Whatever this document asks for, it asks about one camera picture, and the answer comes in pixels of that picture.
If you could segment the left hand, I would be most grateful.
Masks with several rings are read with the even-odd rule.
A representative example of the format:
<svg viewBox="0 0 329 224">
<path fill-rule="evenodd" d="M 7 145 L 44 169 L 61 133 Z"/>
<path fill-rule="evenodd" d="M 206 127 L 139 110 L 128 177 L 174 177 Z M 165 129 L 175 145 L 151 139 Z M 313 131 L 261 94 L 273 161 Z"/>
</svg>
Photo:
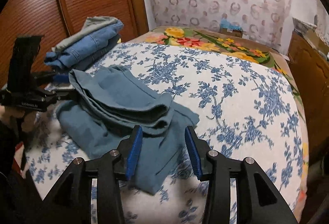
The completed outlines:
<svg viewBox="0 0 329 224">
<path fill-rule="evenodd" d="M 20 123 L 22 131 L 30 133 L 35 128 L 36 113 L 34 111 L 26 113 L 17 108 L 1 105 L 1 122 L 10 128 L 18 127 Z"/>
</svg>

